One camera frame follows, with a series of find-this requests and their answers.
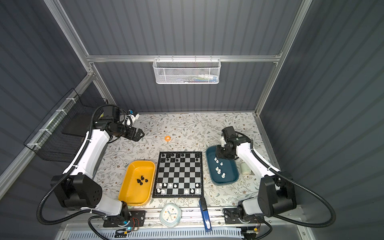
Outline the pale green clock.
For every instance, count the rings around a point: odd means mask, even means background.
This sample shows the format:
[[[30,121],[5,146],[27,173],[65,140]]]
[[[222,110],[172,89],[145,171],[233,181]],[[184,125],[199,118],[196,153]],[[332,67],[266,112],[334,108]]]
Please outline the pale green clock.
[[[174,203],[168,203],[162,208],[159,217],[162,225],[167,228],[174,228],[182,218],[182,210]]]

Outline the yellow tray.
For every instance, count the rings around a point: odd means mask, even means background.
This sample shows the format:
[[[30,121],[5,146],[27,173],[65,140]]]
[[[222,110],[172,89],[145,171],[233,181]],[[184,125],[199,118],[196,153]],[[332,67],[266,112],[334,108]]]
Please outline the yellow tray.
[[[129,164],[118,196],[129,206],[144,205],[149,199],[154,183],[155,164],[137,160]]]

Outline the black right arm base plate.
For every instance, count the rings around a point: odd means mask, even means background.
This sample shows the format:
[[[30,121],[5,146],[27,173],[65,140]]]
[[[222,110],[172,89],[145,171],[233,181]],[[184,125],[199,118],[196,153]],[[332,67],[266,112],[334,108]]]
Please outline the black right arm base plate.
[[[223,209],[225,223],[227,225],[235,224],[254,224],[258,225],[262,222],[255,215],[246,215],[241,213],[237,208],[224,208]]]

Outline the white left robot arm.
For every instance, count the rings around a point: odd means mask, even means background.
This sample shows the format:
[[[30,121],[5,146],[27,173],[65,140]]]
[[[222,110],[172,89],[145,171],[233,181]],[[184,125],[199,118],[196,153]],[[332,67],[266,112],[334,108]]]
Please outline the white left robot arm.
[[[94,178],[109,144],[120,138],[137,142],[144,137],[144,132],[133,126],[138,118],[138,112],[125,111],[116,105],[104,105],[94,111],[75,158],[62,175],[51,181],[62,207],[92,210],[106,216],[122,213],[124,204],[104,195]]]

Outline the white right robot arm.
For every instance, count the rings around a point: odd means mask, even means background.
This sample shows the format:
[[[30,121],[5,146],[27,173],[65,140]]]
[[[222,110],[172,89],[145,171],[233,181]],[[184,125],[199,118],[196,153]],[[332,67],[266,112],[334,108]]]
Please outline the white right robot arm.
[[[217,145],[216,157],[226,160],[240,158],[260,181],[258,195],[239,202],[238,212],[241,218],[251,215],[274,217],[297,207],[294,185],[279,177],[280,170],[253,148],[253,140],[235,131],[234,127],[222,129],[221,144]]]

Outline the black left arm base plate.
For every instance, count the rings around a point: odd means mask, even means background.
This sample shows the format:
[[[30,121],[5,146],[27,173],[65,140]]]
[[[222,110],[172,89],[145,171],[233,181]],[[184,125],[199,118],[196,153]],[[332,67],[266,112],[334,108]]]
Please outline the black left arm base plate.
[[[105,218],[103,227],[143,227],[146,217],[146,211],[130,211],[127,217],[123,216],[108,216]]]

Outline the blue stapler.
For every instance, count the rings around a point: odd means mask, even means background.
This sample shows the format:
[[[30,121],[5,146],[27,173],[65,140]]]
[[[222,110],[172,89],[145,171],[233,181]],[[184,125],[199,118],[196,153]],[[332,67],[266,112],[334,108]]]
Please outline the blue stapler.
[[[212,225],[211,225],[211,221],[210,221],[210,216],[209,216],[209,211],[208,211],[206,199],[204,197],[200,197],[199,206],[200,206],[205,230],[206,230],[206,232],[211,232],[212,231]]]

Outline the black and white chessboard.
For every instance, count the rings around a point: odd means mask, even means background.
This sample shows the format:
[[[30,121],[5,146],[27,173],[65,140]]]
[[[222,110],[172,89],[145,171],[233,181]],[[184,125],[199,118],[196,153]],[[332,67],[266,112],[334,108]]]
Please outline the black and white chessboard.
[[[160,152],[153,198],[204,196],[202,152]]]

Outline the teal tray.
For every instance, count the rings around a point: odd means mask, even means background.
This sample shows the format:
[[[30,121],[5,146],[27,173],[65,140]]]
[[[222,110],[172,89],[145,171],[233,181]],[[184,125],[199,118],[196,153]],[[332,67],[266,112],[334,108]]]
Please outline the teal tray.
[[[234,160],[219,159],[216,147],[207,148],[206,157],[211,180],[216,186],[235,183],[239,179],[239,172]]]

